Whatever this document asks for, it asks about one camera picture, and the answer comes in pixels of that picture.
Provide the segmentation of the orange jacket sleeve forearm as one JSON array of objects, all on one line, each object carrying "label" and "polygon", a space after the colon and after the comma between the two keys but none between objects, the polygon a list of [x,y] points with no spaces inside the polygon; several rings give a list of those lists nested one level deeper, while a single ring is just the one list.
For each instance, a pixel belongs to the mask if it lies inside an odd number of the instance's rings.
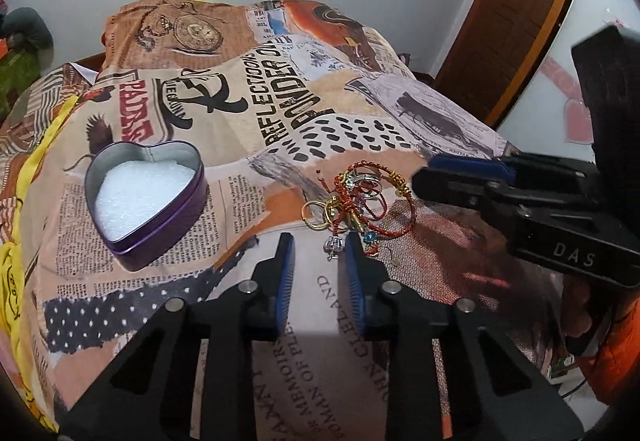
[{"label": "orange jacket sleeve forearm", "polygon": [[577,364],[596,398],[607,405],[639,383],[639,300],[614,323],[599,353],[578,357]]}]

